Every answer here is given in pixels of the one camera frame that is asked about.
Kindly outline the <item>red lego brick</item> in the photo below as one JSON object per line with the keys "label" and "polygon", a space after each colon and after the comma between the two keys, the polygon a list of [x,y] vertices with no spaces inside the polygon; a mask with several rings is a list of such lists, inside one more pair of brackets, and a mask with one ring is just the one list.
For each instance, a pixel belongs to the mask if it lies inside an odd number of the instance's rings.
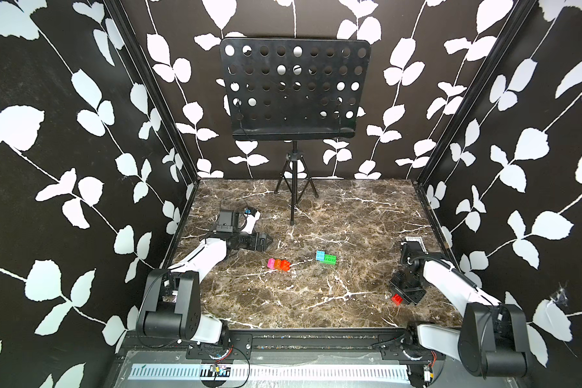
{"label": "red lego brick", "polygon": [[395,294],[391,297],[391,301],[394,302],[396,306],[400,306],[404,300],[399,294]]}
{"label": "red lego brick", "polygon": [[280,261],[280,270],[284,272],[288,272],[290,270],[290,263],[287,260]]}

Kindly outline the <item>green lego brick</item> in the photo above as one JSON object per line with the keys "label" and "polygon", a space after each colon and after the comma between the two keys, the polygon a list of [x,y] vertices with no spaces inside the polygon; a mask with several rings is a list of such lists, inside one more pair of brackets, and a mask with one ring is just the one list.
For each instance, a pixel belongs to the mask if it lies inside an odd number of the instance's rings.
{"label": "green lego brick", "polygon": [[324,264],[335,265],[336,264],[336,256],[335,255],[325,255],[323,257]]}

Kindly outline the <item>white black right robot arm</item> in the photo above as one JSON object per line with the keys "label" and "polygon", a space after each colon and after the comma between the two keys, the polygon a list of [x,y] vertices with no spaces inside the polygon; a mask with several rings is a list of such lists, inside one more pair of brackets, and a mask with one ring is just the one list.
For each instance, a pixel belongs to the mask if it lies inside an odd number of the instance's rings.
{"label": "white black right robot arm", "polygon": [[459,361],[472,376],[524,377],[530,364],[530,343],[523,310],[483,291],[443,255],[429,252],[421,239],[406,238],[400,244],[399,271],[390,286],[397,305],[418,304],[426,286],[435,287],[462,315],[460,328],[435,323],[411,323],[397,338],[406,354],[418,352]]}

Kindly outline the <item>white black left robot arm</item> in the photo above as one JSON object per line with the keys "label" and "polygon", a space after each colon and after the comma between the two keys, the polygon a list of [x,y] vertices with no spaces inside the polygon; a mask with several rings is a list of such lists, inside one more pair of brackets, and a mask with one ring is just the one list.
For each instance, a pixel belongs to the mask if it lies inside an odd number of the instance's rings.
{"label": "white black left robot arm", "polygon": [[218,344],[225,324],[202,314],[200,283],[229,252],[265,252],[272,243],[263,232],[214,233],[179,263],[152,271],[145,283],[137,336]]}

